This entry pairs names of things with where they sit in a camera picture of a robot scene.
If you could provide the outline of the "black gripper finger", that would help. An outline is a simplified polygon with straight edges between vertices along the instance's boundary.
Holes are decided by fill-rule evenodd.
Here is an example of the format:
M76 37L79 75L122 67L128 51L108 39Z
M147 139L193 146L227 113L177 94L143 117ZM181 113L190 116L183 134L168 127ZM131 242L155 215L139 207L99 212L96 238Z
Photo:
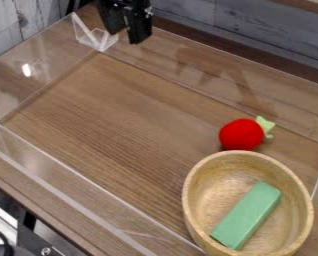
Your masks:
M96 0L98 12L104 28L111 35L115 35L126 28L123 0Z
M152 35L154 8L150 0L130 0L124 11L130 43L139 44Z

